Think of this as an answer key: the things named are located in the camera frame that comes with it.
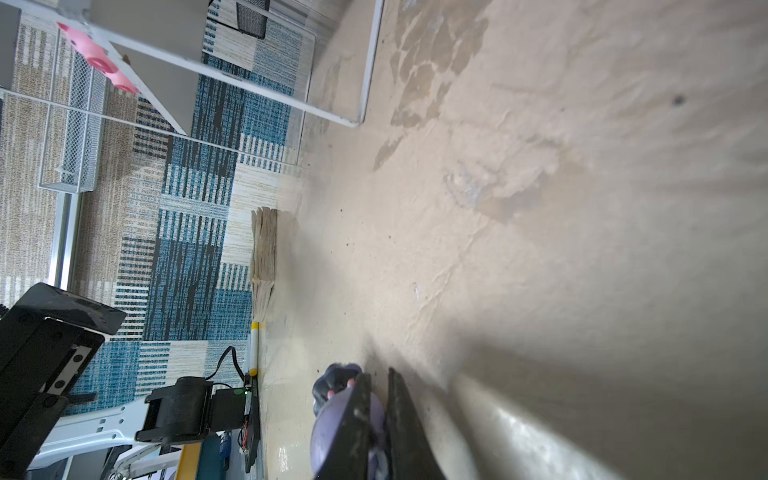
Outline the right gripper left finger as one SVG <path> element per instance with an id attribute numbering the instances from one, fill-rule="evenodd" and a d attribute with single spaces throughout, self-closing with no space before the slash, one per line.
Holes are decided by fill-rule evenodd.
<path id="1" fill-rule="evenodd" d="M 351 398 L 328 457 L 315 479 L 368 479 L 371 448 L 371 377 L 362 373 L 352 388 Z"/>

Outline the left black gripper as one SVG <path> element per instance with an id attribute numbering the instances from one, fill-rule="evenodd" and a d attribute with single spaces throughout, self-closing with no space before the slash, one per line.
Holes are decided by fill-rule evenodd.
<path id="1" fill-rule="evenodd" d="M 122 310 L 42 282 L 1 316 L 3 479 L 25 476 L 69 392 L 125 319 Z"/>

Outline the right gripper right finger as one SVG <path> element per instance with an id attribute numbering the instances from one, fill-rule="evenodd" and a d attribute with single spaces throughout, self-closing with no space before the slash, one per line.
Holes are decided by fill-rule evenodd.
<path id="1" fill-rule="evenodd" d="M 388 394 L 386 427 L 391 478 L 445 480 L 407 384 L 394 368 L 388 371 Z"/>

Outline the purple figure toy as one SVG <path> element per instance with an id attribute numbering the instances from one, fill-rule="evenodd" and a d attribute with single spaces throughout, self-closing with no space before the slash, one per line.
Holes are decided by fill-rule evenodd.
<path id="1" fill-rule="evenodd" d="M 313 384 L 313 412 L 315 422 L 310 439 L 310 463 L 317 474 L 335 440 L 357 377 L 363 373 L 356 363 L 333 363 Z M 389 460 L 386 453 L 385 410 L 375 394 L 370 405 L 371 448 L 368 454 L 368 478 L 389 479 Z"/>

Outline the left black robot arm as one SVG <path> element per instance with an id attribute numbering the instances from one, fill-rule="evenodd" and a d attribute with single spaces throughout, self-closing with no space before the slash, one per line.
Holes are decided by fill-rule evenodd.
<path id="1" fill-rule="evenodd" d="M 46 283 L 1 310 L 1 476 L 22 479 L 79 454 L 112 447 L 196 443 L 242 427 L 246 392 L 182 377 L 145 399 L 69 415 L 91 396 L 73 388 L 125 312 Z"/>

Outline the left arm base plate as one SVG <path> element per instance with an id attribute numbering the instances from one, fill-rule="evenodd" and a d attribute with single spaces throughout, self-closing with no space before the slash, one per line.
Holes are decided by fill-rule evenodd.
<path id="1" fill-rule="evenodd" d="M 256 471 L 255 464 L 259 456 L 261 442 L 261 412 L 257 369 L 249 371 L 246 387 L 248 392 L 247 422 L 244 424 L 241 449 L 244 455 L 244 472 L 251 474 Z"/>

